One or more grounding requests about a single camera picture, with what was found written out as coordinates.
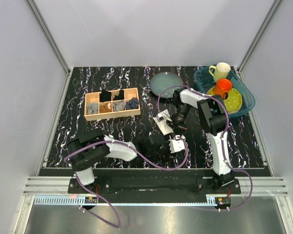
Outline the white underwear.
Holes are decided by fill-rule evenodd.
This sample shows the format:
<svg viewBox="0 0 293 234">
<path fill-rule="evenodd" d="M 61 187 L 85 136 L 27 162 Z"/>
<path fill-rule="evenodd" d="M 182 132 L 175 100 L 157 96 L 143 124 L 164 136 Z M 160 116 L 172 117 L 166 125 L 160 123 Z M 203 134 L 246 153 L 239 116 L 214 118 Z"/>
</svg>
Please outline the white underwear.
<svg viewBox="0 0 293 234">
<path fill-rule="evenodd" d="M 168 126 L 167 121 L 165 119 L 161 121 L 156 120 L 156 124 L 163 135 L 169 135 L 174 133 L 173 129 Z"/>
</svg>

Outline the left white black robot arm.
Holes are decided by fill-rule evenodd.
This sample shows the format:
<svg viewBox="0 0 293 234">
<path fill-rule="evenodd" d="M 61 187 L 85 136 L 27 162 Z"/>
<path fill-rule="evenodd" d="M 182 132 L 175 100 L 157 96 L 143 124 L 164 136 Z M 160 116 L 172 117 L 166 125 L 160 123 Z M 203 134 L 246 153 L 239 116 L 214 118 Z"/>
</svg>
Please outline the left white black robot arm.
<svg viewBox="0 0 293 234">
<path fill-rule="evenodd" d="M 121 145 L 119 140 L 104 135 L 100 128 L 70 139 L 66 148 L 73 156 L 68 156 L 65 162 L 72 166 L 80 180 L 78 186 L 85 193 L 92 192 L 96 186 L 92 166 L 106 157 L 132 161 L 138 153 L 145 157 L 168 156 L 171 153 L 168 138 L 162 134 L 142 136 Z"/>
</svg>

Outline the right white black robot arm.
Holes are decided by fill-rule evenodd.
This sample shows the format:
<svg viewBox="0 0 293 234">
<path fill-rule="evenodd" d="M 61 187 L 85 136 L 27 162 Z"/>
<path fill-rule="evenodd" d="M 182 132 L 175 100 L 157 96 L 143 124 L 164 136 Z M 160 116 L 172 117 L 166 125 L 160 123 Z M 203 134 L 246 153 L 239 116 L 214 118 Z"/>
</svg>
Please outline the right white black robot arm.
<svg viewBox="0 0 293 234">
<path fill-rule="evenodd" d="M 229 190 L 235 178 L 227 143 L 229 115 L 221 96 L 206 96 L 183 88 L 174 91 L 172 103 L 176 107 L 176 113 L 168 125 L 177 135 L 182 135 L 188 129 L 188 113 L 192 107 L 197 108 L 201 129 L 206 133 L 211 145 L 212 169 L 215 173 L 211 182 L 212 188 L 217 193 Z"/>
</svg>

